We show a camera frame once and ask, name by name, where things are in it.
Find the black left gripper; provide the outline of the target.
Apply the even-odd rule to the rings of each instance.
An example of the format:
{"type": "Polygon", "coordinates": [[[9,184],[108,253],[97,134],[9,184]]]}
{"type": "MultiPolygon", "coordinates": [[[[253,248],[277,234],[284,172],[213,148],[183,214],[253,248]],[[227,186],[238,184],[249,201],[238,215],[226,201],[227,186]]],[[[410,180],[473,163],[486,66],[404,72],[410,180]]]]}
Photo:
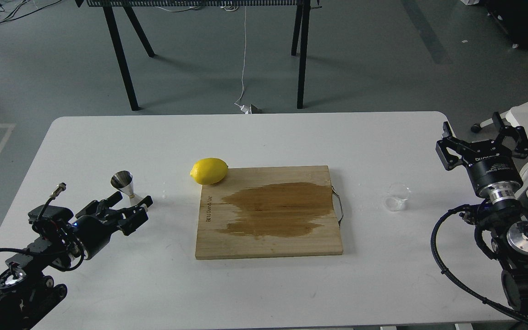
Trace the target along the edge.
{"type": "Polygon", "coordinates": [[[69,229],[82,245],[84,259],[92,259],[109,243],[111,235],[116,231],[129,236],[149,219],[147,211],[154,203],[151,196],[145,196],[134,206],[113,211],[110,221],[104,222],[95,217],[103,217],[122,198],[122,193],[117,191],[106,199],[91,201],[75,214],[76,221],[69,225],[69,229]]]}

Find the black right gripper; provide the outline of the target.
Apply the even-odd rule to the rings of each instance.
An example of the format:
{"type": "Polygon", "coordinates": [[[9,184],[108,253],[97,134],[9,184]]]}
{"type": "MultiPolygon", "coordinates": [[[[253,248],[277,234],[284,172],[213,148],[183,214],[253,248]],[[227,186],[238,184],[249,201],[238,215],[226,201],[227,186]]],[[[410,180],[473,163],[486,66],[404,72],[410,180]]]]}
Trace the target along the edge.
{"type": "Polygon", "coordinates": [[[479,152],[478,142],[467,142],[455,137],[448,121],[443,123],[441,139],[436,142],[435,150],[446,171],[463,165],[468,171],[472,189],[476,196],[485,198],[489,195],[490,186],[507,183],[513,191],[522,187],[522,178],[516,169],[513,158],[528,157],[528,136],[523,126],[505,125],[499,112],[495,111],[492,121],[497,129],[496,145],[503,145],[505,138],[511,138],[515,147],[509,149],[511,155],[496,153],[492,156],[476,156],[479,152]]]}

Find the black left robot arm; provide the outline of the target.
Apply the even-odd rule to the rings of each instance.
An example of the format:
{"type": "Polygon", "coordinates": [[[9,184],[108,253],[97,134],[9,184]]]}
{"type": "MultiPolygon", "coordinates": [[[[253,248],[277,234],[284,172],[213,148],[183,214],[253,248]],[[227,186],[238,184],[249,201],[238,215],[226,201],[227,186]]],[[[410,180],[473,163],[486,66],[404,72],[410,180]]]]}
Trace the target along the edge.
{"type": "Polygon", "coordinates": [[[128,236],[147,220],[150,196],[128,208],[115,209],[123,198],[115,192],[104,200],[94,200],[80,212],[51,205],[65,190],[61,183],[44,205],[28,213],[28,222],[38,238],[24,249],[0,248],[12,253],[0,274],[0,330],[30,330],[66,296],[67,286],[55,284],[44,270],[74,271],[90,260],[110,241],[113,233],[128,236]]]}

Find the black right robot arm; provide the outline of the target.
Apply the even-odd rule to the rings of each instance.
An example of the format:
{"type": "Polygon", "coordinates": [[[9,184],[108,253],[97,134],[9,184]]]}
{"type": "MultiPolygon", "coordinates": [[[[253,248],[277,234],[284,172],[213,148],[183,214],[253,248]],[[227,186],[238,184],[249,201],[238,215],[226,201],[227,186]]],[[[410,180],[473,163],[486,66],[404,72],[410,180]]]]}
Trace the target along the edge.
{"type": "Polygon", "coordinates": [[[430,246],[440,271],[453,284],[499,313],[528,325],[528,208],[516,192],[523,181],[514,159],[528,157],[528,137],[522,126],[505,125],[499,113],[492,121],[498,131],[494,139],[466,142],[455,137],[448,122],[443,123],[435,150],[444,169],[463,166],[480,204],[463,204],[449,209],[438,219],[430,246]],[[501,284],[508,307],[478,294],[463,284],[445,265],[437,248],[440,226],[451,215],[459,215],[474,226],[476,246],[486,257],[500,263],[501,284]]]}

